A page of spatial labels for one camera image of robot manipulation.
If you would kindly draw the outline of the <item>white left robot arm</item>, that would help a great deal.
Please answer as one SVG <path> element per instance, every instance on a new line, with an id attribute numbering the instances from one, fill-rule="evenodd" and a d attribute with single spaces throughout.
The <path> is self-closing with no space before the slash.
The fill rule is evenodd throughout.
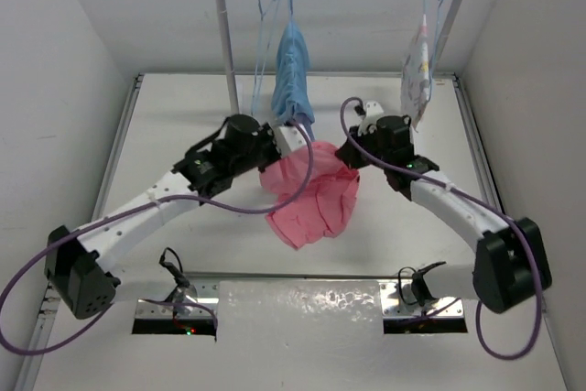
<path id="1" fill-rule="evenodd" d="M 247 114 L 190 147 L 170 171 L 130 202 L 72 233 L 62 225 L 48 237 L 44 273 L 79 320 L 89 319 L 130 292 L 119 263 L 133 248 L 180 215 L 231 188 L 235 178 L 266 168 L 307 144 L 292 124 L 260 124 Z"/>

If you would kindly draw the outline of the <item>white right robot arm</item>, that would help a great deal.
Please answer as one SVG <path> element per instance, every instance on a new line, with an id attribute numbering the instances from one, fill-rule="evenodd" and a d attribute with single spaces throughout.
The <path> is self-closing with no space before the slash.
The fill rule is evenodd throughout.
<path id="1" fill-rule="evenodd" d="M 352 169 L 377 167 L 387 184 L 407 200 L 432 212 L 475 253 L 471 267 L 432 263 L 412 275 L 410 291 L 419 306 L 442 295 L 478 299 L 503 313 L 552 285 L 539 227 L 528 218 L 512 221 L 453 186 L 430 159 L 416 154 L 407 116 L 386 115 L 374 106 L 354 108 L 361 122 L 349 127 L 335 155 Z"/>

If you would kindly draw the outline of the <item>pink t shirt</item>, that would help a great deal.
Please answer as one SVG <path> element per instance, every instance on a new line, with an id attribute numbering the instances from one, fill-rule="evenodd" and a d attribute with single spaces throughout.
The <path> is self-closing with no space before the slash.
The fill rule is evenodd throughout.
<path id="1" fill-rule="evenodd" d="M 299 249 L 322 238 L 335 238 L 346 229 L 356 205 L 360 175 L 335 157 L 337 147 L 325 141 L 312 143 L 313 167 L 306 189 L 297 199 L 266 221 L 277 237 Z M 303 147 L 260 174 L 262 188 L 283 202 L 306 177 L 308 150 Z"/>

